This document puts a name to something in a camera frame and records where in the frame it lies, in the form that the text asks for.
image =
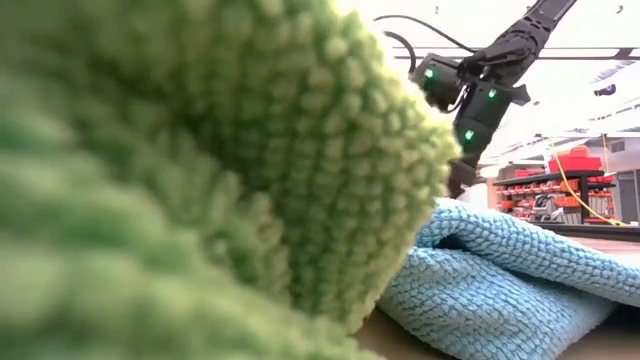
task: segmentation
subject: red storage bin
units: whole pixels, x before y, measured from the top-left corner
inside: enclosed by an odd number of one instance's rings
[[[521,177],[527,177],[531,175],[538,175],[538,174],[542,174],[543,172],[544,172],[543,169],[517,169],[516,177],[521,178]]]
[[[558,159],[564,171],[600,170],[602,167],[600,158],[589,155],[589,149],[586,146],[576,146],[567,154],[559,154]],[[549,170],[551,172],[560,171],[555,158],[549,161]]]

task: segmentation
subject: ceiling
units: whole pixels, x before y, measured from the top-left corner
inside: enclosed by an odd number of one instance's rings
[[[365,18],[410,15],[444,31],[471,48],[490,44],[519,19],[534,0],[338,0],[345,8],[360,10]],[[634,0],[579,0],[553,32],[546,49],[520,83],[527,85],[532,102],[512,105],[501,128],[485,152],[484,159],[527,158],[539,150],[527,148],[534,134],[572,129],[586,132],[621,131],[640,119],[640,62],[611,60],[622,48],[640,56],[640,38],[633,36],[640,19],[640,2]],[[429,52],[460,57],[466,53],[419,24],[404,19],[376,22],[378,31],[393,31],[405,37],[418,57]],[[387,39],[392,63],[408,71],[407,52]],[[602,57],[604,59],[575,59]],[[616,83],[617,93],[595,97],[593,90]]]

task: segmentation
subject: cloth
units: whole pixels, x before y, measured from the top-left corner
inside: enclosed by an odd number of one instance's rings
[[[442,199],[378,305],[462,360],[552,360],[617,303],[640,306],[638,265]]]
[[[328,0],[0,0],[0,359],[372,359],[457,144]]]

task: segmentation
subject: red toolbox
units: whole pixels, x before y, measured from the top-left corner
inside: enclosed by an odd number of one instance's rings
[[[586,146],[576,146],[566,154],[558,154],[558,159],[564,171],[600,170],[602,167],[600,158],[589,155],[589,149]],[[551,172],[560,171],[555,158],[549,161],[549,170]]]

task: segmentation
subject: shelving unit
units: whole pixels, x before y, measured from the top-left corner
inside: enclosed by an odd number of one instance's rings
[[[615,187],[615,185],[611,182],[602,182],[606,180],[603,171],[566,171],[565,175],[569,186],[576,194],[579,194],[580,200],[585,204],[589,204],[601,216],[613,217],[611,209],[612,194],[607,189]],[[562,179],[562,174],[559,172],[496,181],[494,185],[498,195],[503,198],[500,202],[502,210],[510,212],[523,220],[539,221],[538,217],[540,215],[534,209],[538,205],[536,200],[542,199],[545,201],[552,200],[554,207],[563,208],[565,221],[555,223],[574,225],[585,223],[603,224],[601,221],[594,221],[595,219],[590,217],[589,210],[580,206],[580,203],[573,198]]]

